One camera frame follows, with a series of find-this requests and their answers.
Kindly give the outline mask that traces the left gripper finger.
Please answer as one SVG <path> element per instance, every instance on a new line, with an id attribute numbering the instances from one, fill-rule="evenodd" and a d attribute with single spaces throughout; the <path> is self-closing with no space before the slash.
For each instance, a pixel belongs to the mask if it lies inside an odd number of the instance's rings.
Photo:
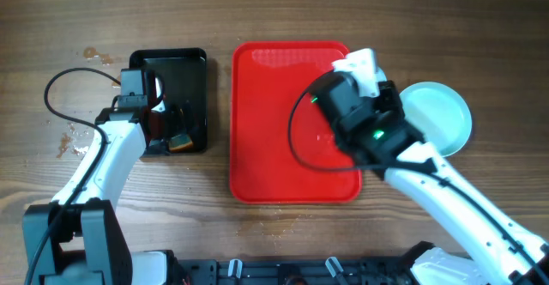
<path id="1" fill-rule="evenodd" d="M 193 106 L 188 100 L 185 101 L 183 105 L 183 115 L 187 135 L 193 143 L 198 143 L 200 138 L 200 126 Z"/>
<path id="2" fill-rule="evenodd" d="M 165 111 L 165 130 L 166 138 L 171 139 L 175 136 L 186 133 L 183 109 L 172 104 Z"/>

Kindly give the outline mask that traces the green orange sponge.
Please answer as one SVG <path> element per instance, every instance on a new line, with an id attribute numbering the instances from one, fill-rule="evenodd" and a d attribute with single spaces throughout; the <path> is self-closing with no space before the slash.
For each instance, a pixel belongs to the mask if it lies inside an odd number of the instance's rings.
<path id="1" fill-rule="evenodd" d="M 168 151 L 171 153 L 182 153 L 186 150 L 193 149 L 194 143 L 189 135 L 178 134 L 168 140 L 167 147 Z"/>

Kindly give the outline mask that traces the white plate top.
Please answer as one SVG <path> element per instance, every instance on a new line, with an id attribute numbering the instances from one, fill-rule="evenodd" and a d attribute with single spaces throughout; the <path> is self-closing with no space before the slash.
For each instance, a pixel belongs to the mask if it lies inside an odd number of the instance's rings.
<path id="1" fill-rule="evenodd" d="M 407 121 L 424 133 L 440 155 L 454 155 L 467 144 L 473 117 L 454 89 L 438 82 L 419 82 L 405 88 L 400 98 Z"/>

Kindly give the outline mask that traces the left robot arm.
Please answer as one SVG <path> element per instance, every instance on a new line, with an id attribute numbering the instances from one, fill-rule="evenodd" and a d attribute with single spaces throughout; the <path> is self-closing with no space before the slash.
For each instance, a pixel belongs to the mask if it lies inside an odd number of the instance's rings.
<path id="1" fill-rule="evenodd" d="M 165 84 L 152 70 L 122 70 L 121 93 L 89 126 L 94 139 L 67 185 L 23 217 L 27 284 L 190 284 L 171 251 L 133 253 L 115 214 L 124 184 L 151 141 Z"/>

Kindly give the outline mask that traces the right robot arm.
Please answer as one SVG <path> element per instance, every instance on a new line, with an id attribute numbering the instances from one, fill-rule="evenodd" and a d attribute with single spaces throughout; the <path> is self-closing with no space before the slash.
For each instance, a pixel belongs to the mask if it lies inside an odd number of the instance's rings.
<path id="1" fill-rule="evenodd" d="M 353 76 L 330 71 L 307 89 L 337 147 L 431 215 L 490 284 L 546 284 L 548 244 L 512 221 L 460 175 L 405 119 L 393 82 L 359 95 Z"/>

